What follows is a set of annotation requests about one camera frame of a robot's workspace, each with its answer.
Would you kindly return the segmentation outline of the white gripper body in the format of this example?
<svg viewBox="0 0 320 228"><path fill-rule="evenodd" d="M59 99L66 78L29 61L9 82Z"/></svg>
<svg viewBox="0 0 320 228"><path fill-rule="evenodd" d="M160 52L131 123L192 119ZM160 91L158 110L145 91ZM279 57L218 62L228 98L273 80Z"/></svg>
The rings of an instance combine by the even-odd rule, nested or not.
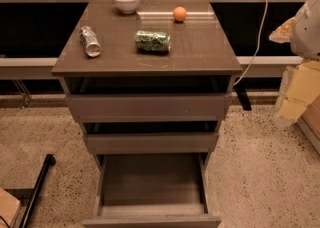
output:
<svg viewBox="0 0 320 228"><path fill-rule="evenodd" d="M303 61L283 73L273 120L280 127L294 124L320 95L320 62Z"/></svg>

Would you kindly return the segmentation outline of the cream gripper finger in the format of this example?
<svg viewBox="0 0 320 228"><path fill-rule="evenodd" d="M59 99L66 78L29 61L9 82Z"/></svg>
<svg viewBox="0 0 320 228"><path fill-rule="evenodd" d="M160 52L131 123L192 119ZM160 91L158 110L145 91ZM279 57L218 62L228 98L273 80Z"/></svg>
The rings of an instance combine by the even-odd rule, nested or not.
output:
<svg viewBox="0 0 320 228"><path fill-rule="evenodd" d="M294 21L294 17L285 21L269 35L269 40L279 44L289 43Z"/></svg>

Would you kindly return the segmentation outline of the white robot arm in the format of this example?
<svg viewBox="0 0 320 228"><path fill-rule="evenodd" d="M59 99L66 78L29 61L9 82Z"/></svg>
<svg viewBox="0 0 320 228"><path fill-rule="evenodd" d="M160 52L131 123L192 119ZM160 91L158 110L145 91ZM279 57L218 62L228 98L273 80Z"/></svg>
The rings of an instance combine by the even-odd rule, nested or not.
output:
<svg viewBox="0 0 320 228"><path fill-rule="evenodd" d="M286 127L296 123L320 95L320 0L307 0L294 17L270 34L269 40L289 42L291 51L303 59L282 76L274 122Z"/></svg>

